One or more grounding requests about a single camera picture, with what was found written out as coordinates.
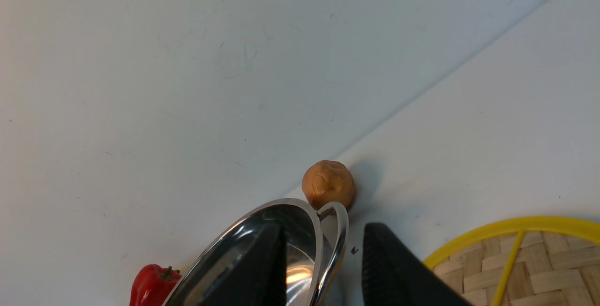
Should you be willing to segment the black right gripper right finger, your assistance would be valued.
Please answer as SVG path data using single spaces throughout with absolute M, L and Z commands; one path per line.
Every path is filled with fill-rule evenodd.
M 384 223 L 364 227 L 361 289 L 366 306 L 468 306 Z

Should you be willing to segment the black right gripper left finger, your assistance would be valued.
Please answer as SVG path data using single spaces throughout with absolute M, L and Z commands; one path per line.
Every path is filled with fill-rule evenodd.
M 199 306 L 284 306 L 286 236 L 278 224 L 262 227 L 242 259 Z

